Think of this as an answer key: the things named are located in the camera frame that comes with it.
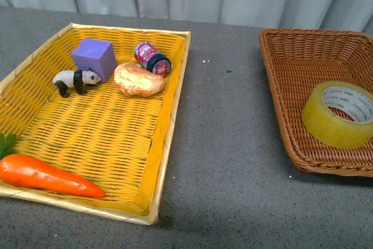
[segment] toy carrot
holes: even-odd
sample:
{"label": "toy carrot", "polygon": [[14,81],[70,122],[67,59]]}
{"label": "toy carrot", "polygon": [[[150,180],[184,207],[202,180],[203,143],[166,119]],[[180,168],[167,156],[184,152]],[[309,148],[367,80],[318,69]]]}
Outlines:
{"label": "toy carrot", "polygon": [[16,136],[0,134],[0,179],[17,187],[38,188],[81,197],[104,198],[104,191],[89,180],[58,169],[34,157],[15,153]]}

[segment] panda leg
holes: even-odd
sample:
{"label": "panda leg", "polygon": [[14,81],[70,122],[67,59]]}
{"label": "panda leg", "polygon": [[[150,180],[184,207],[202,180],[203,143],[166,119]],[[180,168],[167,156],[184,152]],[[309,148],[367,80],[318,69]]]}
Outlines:
{"label": "panda leg", "polygon": [[74,80],[73,80],[75,91],[78,94],[86,94],[87,91],[83,90],[84,83],[83,83],[83,75],[82,71],[78,70],[74,72]]}
{"label": "panda leg", "polygon": [[55,82],[57,88],[58,88],[58,91],[59,91],[59,95],[62,96],[62,97],[69,97],[70,94],[67,93],[69,87],[67,87],[67,85],[61,81],[61,80],[58,80]]}

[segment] orange carrot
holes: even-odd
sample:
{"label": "orange carrot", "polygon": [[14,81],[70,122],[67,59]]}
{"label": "orange carrot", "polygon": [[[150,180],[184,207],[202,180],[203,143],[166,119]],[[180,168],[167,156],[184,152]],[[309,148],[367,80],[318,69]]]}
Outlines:
{"label": "orange carrot", "polygon": [[0,179],[8,184],[50,190],[62,194],[104,198],[104,191],[89,180],[21,154],[0,161]]}

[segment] purple cube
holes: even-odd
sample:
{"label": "purple cube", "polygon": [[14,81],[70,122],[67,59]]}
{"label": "purple cube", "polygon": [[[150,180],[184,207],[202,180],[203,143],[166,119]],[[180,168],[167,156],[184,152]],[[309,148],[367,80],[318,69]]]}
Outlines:
{"label": "purple cube", "polygon": [[71,53],[78,70],[96,73],[106,83],[117,67],[114,49],[109,41],[84,38]]}

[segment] small jar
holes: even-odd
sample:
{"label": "small jar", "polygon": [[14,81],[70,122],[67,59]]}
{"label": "small jar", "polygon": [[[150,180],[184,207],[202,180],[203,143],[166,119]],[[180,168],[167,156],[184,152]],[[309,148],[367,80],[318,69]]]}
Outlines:
{"label": "small jar", "polygon": [[146,70],[154,74],[165,77],[171,70],[171,61],[148,41],[136,46],[135,58]]}

